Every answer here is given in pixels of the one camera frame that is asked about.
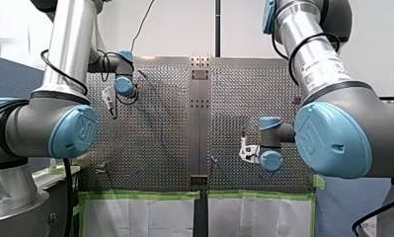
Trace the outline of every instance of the small metal part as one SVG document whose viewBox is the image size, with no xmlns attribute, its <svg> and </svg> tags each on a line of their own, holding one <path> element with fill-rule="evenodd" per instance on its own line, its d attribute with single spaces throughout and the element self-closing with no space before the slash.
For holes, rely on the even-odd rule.
<svg viewBox="0 0 394 237">
<path fill-rule="evenodd" d="M 52 224 L 57 221 L 57 215 L 55 213 L 50 213 L 48 218 L 48 223 Z"/>
<path fill-rule="evenodd" d="M 191 176 L 191 186 L 205 186 L 208 184 L 208 176 L 194 175 Z"/>
<path fill-rule="evenodd" d="M 95 172 L 96 172 L 96 174 L 107 173 L 107 164 L 104 162 L 104 163 L 97 165 Z"/>
<path fill-rule="evenodd" d="M 294 97 L 292 103 L 295 104 L 296 106 L 301 105 L 301 97 Z"/>
<path fill-rule="evenodd" d="M 208 80 L 208 70 L 193 70 L 193 79 Z"/>
</svg>

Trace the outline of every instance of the vertical metal rail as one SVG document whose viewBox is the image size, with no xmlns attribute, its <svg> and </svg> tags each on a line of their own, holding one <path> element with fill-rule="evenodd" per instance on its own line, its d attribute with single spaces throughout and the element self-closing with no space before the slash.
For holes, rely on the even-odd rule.
<svg viewBox="0 0 394 237">
<path fill-rule="evenodd" d="M 194 237 L 208 236 L 208 129 L 210 117 L 210 72 L 209 58 L 192 58 L 190 84 L 191 122 L 191 154 L 192 160 L 198 161 L 198 166 L 191 169 L 191 188 L 200 192 L 195 202 Z"/>
<path fill-rule="evenodd" d="M 215 57 L 221 57 L 221 0 L 215 0 Z"/>
</svg>

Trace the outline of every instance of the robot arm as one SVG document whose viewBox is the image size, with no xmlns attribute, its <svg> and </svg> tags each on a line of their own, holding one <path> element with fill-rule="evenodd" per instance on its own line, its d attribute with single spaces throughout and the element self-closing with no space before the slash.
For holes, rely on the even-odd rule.
<svg viewBox="0 0 394 237">
<path fill-rule="evenodd" d="M 394 104 L 352 78 L 328 38 L 314 37 L 326 31 L 349 39 L 348 0 L 268 1 L 265 14 L 264 32 L 275 30 L 291 55 L 302 92 L 294 124 L 302 159 L 325 176 L 394 178 Z"/>
</svg>

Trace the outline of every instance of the gray panel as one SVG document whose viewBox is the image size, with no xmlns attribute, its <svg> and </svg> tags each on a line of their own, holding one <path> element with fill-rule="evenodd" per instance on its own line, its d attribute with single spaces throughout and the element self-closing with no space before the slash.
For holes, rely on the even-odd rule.
<svg viewBox="0 0 394 237">
<path fill-rule="evenodd" d="M 100 74 L 89 75 L 100 131 L 80 182 L 82 190 L 189 190 L 190 175 L 206 173 L 210 189 L 312 188 L 312 174 L 294 145 L 283 146 L 285 165 L 273 176 L 238 157 L 243 128 L 249 143 L 258 142 L 259 117 L 294 119 L 293 99 L 299 93 L 287 77 L 285 62 L 211 58 L 207 79 L 192 78 L 196 68 L 190 58 L 137 58 L 135 67 L 148 80 L 134 75 L 140 99 L 133 106 L 119 105 L 117 120 L 101 99 L 114 75 L 106 83 Z M 97 172 L 103 164 L 105 172 Z"/>
<path fill-rule="evenodd" d="M 284 144 L 284 167 L 275 174 L 238 157 L 243 129 L 248 144 L 259 144 L 258 119 L 280 116 L 293 122 L 299 96 L 285 61 L 274 59 L 211 60 L 209 188 L 308 192 L 312 174 L 293 144 Z"/>
<path fill-rule="evenodd" d="M 82 190 L 106 189 L 180 191 L 190 189 L 188 58 L 135 61 L 134 82 L 139 85 L 136 104 L 118 104 L 113 120 L 101 92 L 114 82 L 89 74 L 90 99 L 100 118 L 97 142 L 90 152 L 91 165 L 81 179 Z M 146 80 L 137 73 L 141 70 Z M 96 168 L 106 164 L 106 172 Z"/>
</svg>

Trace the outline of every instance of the metal bracket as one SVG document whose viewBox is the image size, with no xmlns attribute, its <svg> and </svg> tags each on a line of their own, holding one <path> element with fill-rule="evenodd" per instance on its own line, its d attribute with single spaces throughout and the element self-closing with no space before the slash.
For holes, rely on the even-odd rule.
<svg viewBox="0 0 394 237">
<path fill-rule="evenodd" d="M 191 176 L 191 188 L 202 189 L 208 185 L 207 175 L 193 175 Z"/>
<path fill-rule="evenodd" d="M 208 80 L 208 70 L 193 70 L 193 80 Z"/>
</svg>

